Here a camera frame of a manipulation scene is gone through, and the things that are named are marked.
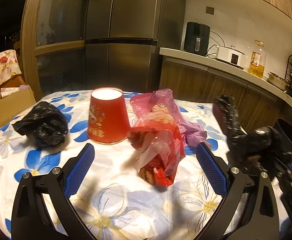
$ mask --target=floral chair cover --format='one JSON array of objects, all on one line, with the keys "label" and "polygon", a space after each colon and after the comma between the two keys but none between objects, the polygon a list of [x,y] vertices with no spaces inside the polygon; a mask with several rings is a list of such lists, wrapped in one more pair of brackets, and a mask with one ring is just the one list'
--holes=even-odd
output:
[{"label": "floral chair cover", "polygon": [[22,74],[17,62],[16,51],[9,49],[0,52],[0,85],[12,76]]}]

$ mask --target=blue textured pad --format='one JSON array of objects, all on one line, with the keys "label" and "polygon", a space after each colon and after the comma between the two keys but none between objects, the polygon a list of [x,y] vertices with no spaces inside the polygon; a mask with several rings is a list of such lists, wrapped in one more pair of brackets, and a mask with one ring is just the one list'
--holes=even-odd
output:
[{"label": "blue textured pad", "polygon": [[196,157],[214,192],[224,198],[228,192],[227,178],[202,144],[197,146]]},{"label": "blue textured pad", "polygon": [[94,146],[89,144],[65,179],[64,193],[67,198],[70,198],[71,195],[75,195],[77,193],[90,165],[92,165],[94,158]]}]

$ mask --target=floral tablecloth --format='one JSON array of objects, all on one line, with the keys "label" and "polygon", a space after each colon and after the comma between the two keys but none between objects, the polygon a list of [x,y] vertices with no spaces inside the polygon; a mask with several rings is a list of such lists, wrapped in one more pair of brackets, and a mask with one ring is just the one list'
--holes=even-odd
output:
[{"label": "floral tablecloth", "polygon": [[[175,182],[159,190],[137,176],[131,168],[134,149],[126,140],[116,145],[96,144],[87,137],[87,117],[91,91],[57,92],[46,96],[66,117],[69,133],[64,144],[52,149],[34,147],[26,136],[16,133],[11,124],[21,120],[22,112],[0,129],[0,229],[11,236],[11,212],[17,186],[22,174],[48,173],[62,167],[78,155],[89,142],[95,147],[95,160],[71,203],[92,233],[101,240],[108,239],[183,239],[192,240],[209,220],[221,197],[212,190],[195,155],[186,146],[186,157],[179,163]],[[137,118],[129,99],[137,93],[125,93],[131,125]],[[228,147],[225,136],[212,115],[211,104],[176,100],[180,111],[190,122],[201,124],[208,134],[212,151],[226,162]],[[279,207],[280,224],[287,213],[280,201],[278,181],[274,189]],[[236,226],[246,196],[236,211],[228,232]],[[65,233],[48,195],[44,199],[56,229]]]}]

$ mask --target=silver bolt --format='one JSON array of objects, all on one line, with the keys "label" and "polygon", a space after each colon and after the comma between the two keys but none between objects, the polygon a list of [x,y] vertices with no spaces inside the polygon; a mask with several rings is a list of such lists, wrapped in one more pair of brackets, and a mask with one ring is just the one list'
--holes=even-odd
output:
[{"label": "silver bolt", "polygon": [[238,174],[238,173],[239,173],[239,169],[236,168],[236,167],[232,167],[232,168],[231,168],[231,172],[232,172],[233,174]]},{"label": "silver bolt", "polygon": [[27,178],[29,177],[29,174],[30,174],[29,172],[25,172],[25,173],[23,174],[23,178],[24,178],[24,179],[27,179]]},{"label": "silver bolt", "polygon": [[61,171],[61,169],[60,169],[59,167],[57,167],[57,168],[54,168],[54,169],[52,170],[52,173],[53,173],[53,174],[58,174],[60,171]]},{"label": "silver bolt", "polygon": [[262,172],[262,173],[261,173],[261,176],[262,176],[264,179],[268,178],[268,174],[265,173],[265,172]]}]

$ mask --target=glass door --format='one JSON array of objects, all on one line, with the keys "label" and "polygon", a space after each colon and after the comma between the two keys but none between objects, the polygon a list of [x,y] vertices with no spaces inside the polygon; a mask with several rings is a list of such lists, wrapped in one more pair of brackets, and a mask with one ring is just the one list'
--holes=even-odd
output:
[{"label": "glass door", "polygon": [[21,53],[23,75],[36,99],[83,90],[88,0],[26,0]]}]

